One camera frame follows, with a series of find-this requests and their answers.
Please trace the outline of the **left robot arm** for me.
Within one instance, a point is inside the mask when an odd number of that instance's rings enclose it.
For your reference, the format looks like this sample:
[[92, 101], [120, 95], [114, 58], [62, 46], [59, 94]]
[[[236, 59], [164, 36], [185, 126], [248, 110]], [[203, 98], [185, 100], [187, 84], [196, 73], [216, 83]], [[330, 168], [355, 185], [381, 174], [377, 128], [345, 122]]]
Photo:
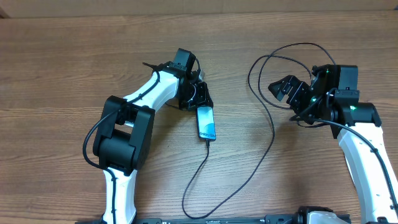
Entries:
[[178, 108], [195, 111], [200, 139], [216, 139], [213, 102], [199, 61], [188, 50], [178, 49], [172, 61], [151, 65], [151, 78], [122, 98], [110, 96], [101, 119], [90, 130], [95, 135], [93, 154], [106, 179], [106, 208], [99, 223], [134, 223], [134, 190], [152, 141], [155, 114], [169, 100]]

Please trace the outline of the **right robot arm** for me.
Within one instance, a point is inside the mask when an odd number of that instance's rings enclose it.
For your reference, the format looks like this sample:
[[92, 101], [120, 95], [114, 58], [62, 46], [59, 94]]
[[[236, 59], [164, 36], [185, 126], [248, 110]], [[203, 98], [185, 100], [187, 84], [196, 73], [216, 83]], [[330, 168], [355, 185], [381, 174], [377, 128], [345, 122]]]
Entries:
[[312, 68], [310, 84], [293, 75], [271, 83], [277, 100], [287, 98], [291, 121], [330, 126], [343, 150], [361, 209], [363, 223], [397, 223], [397, 178], [389, 161], [382, 121], [372, 103], [359, 100], [358, 67]]

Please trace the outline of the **Samsung Galaxy smartphone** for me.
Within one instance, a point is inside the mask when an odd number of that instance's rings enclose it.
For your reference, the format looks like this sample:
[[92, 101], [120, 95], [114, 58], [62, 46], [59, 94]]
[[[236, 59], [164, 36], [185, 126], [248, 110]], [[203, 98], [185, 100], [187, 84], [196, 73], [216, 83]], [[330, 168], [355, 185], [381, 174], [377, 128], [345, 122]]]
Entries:
[[197, 109], [197, 128], [199, 138], [209, 141], [216, 140], [215, 120], [212, 107], [203, 106]]

